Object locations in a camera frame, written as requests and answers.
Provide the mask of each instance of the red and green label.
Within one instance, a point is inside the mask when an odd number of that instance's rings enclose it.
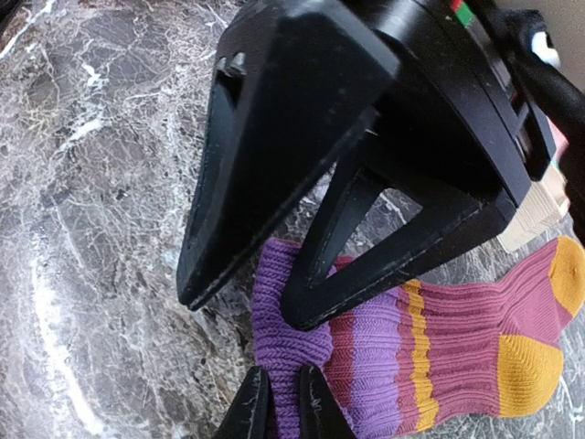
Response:
[[[451,9],[455,12],[455,15],[457,15],[457,18],[459,18],[459,21],[461,21],[465,27],[471,25],[473,12],[464,0],[452,0]]]

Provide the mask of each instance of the gray marble surface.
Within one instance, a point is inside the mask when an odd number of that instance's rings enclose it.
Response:
[[[174,268],[202,152],[215,44],[233,0],[35,0],[0,40],[0,437],[209,438],[252,363],[255,259],[197,313]],[[279,227],[300,239],[325,177]],[[412,215],[388,193],[362,252]],[[430,273],[492,281],[495,242]],[[534,416],[457,418],[419,437],[585,437],[581,313]]]

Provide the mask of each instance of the black plastic claw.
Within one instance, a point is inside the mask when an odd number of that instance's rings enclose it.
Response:
[[[321,370],[304,366],[299,381],[301,439],[356,439]]]
[[[422,206],[422,212],[327,277],[335,257],[386,187],[401,190]],[[282,315],[295,328],[312,329],[493,238],[515,212],[503,189],[483,197],[463,193],[390,153],[372,134],[360,153],[342,160],[335,171],[282,294]]]
[[[23,0],[0,0],[0,37],[22,2]]]
[[[268,373],[260,366],[250,368],[214,439],[262,439],[270,400]]]
[[[376,120],[399,60],[336,0],[249,2],[223,34],[177,267],[198,309]]]
[[[242,7],[218,45],[176,273],[182,304],[202,306],[340,157],[282,297],[295,327],[323,323],[505,228],[542,177],[552,136],[509,60],[500,55],[512,84],[447,3]],[[484,34],[505,38],[505,29],[483,23]],[[496,48],[496,58],[508,49]],[[325,279],[385,187],[420,198],[423,211]]]

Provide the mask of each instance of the purple stripe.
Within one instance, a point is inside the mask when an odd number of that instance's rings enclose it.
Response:
[[[401,416],[396,354],[400,349],[394,289],[354,310],[354,381],[350,415],[360,439],[388,439],[396,434]]]

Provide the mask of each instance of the pink stripe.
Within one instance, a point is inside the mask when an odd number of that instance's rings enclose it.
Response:
[[[325,376],[337,402],[347,409],[351,402],[354,379],[354,312],[350,311],[329,322],[333,338],[333,354],[325,364]]]
[[[396,383],[399,389],[399,409],[402,415],[402,424],[400,425],[397,435],[416,432],[417,423],[420,414],[416,402],[416,389],[410,375],[414,371],[412,362],[412,351],[414,350],[414,336],[412,335],[412,317],[409,313],[409,295],[399,288],[399,300],[397,309],[400,312],[400,324],[398,332],[402,339],[400,350],[397,354],[399,364],[399,373],[396,377]]]

